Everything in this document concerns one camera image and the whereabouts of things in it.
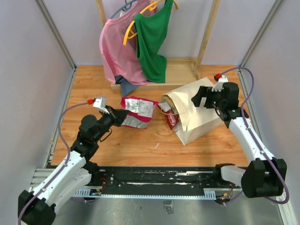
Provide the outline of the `pink REAL snack bag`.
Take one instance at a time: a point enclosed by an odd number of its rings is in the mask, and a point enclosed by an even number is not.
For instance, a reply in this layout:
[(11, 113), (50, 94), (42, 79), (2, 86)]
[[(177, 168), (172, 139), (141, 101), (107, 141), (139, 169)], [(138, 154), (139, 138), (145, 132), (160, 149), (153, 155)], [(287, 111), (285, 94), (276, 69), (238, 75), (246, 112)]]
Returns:
[(121, 106), (129, 113), (122, 123), (124, 127), (145, 129), (153, 118), (154, 111), (158, 105), (157, 101), (152, 101), (140, 97), (123, 97)]

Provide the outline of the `beige paper bag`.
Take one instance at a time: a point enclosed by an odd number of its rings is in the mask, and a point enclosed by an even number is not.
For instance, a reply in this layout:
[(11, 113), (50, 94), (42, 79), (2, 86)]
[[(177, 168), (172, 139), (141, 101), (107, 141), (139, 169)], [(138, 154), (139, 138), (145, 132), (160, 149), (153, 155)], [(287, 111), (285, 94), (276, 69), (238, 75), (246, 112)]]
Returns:
[(205, 98), (201, 100), (199, 107), (194, 106), (191, 98), (198, 92), (200, 86), (212, 87), (213, 83), (205, 77), (162, 95), (161, 101), (171, 99), (179, 114), (180, 123), (175, 125), (175, 133), (183, 145), (191, 143), (223, 124), (214, 109), (203, 106)]

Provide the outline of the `red Chulpi snack bag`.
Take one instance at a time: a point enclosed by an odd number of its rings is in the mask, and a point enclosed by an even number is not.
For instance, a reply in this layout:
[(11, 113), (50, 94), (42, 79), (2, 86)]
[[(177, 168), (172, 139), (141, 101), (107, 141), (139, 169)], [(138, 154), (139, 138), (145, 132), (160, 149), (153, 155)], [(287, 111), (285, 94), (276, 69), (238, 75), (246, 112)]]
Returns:
[(179, 115), (175, 113), (173, 108), (166, 101), (159, 103), (158, 108), (164, 115), (170, 130), (173, 130), (180, 121)]

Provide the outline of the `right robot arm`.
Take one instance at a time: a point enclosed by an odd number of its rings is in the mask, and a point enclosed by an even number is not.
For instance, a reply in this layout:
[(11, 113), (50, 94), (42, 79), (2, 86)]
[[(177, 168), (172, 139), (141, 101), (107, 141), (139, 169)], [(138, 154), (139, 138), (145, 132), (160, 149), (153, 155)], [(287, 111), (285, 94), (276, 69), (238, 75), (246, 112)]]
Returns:
[(217, 173), (212, 176), (213, 184), (219, 188), (231, 182), (241, 187), (248, 198), (265, 197), (279, 203), (275, 196), (285, 194), (280, 204), (289, 201), (289, 190), (285, 183), (287, 164), (283, 159), (277, 159), (265, 147), (251, 126), (251, 120), (242, 106), (239, 106), (239, 87), (233, 82), (224, 82), (214, 87), (200, 86), (192, 97), (194, 106), (215, 109), (226, 127), (235, 135), (241, 145), (249, 165), (246, 169), (233, 164), (217, 166)]

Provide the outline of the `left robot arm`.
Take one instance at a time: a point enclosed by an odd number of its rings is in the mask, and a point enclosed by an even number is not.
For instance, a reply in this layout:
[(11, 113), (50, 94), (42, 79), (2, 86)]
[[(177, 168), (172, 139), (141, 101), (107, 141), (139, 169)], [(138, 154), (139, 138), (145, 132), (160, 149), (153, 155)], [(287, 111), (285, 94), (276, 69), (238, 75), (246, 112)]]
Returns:
[(90, 159), (98, 150), (98, 142), (112, 126), (121, 126), (129, 111), (108, 108), (100, 119), (83, 117), (77, 139), (63, 161), (31, 192), (24, 190), (18, 197), (18, 224), (51, 225), (56, 214), (72, 195), (83, 186), (96, 185), (100, 173)]

